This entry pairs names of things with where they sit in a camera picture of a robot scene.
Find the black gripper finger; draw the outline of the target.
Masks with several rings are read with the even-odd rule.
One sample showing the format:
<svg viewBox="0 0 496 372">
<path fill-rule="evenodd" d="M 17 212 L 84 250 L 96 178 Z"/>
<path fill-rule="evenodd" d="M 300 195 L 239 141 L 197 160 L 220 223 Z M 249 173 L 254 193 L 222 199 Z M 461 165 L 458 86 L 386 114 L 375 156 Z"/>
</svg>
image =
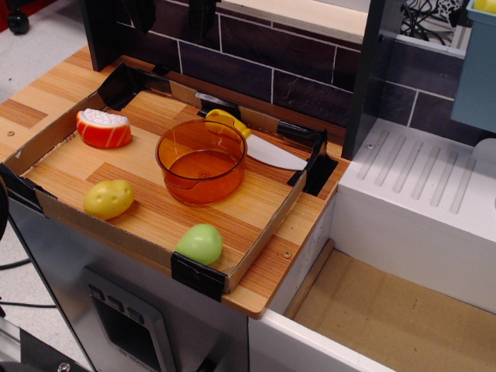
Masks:
<svg viewBox="0 0 496 372">
<path fill-rule="evenodd" d="M 156 22 L 154 0 L 125 0 L 124 6 L 135 28 L 146 34 Z"/>
<path fill-rule="evenodd" d="M 194 42 L 201 43 L 213 27 L 217 3 L 216 0 L 188 1 L 188 20 Z"/>
</svg>

